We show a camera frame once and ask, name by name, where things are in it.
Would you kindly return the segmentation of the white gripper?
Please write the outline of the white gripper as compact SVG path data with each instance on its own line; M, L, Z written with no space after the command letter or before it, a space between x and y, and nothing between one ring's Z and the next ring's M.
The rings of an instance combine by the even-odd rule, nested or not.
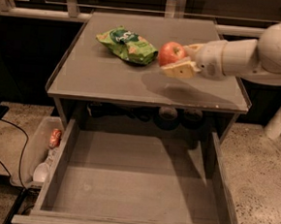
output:
M222 80L223 49L227 41L212 41L207 44L191 44L184 46L190 57L162 66L162 72L169 78L193 78L197 72L209 80Z

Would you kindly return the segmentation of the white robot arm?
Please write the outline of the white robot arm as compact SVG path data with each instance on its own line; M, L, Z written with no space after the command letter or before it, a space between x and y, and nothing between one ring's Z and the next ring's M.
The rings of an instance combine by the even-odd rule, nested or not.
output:
M172 78L201 75L210 80L241 77L253 83L281 86L281 24L257 39L211 41L183 47L184 56L162 67Z

